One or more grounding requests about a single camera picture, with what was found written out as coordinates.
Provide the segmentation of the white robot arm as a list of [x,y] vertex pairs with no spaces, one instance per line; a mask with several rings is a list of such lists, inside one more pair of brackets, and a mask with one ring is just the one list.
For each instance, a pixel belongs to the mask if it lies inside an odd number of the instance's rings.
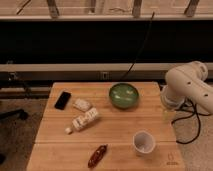
[[213,87],[205,83],[207,76],[207,66],[200,61],[168,70],[161,91],[162,104],[168,109],[178,109],[188,98],[213,114]]

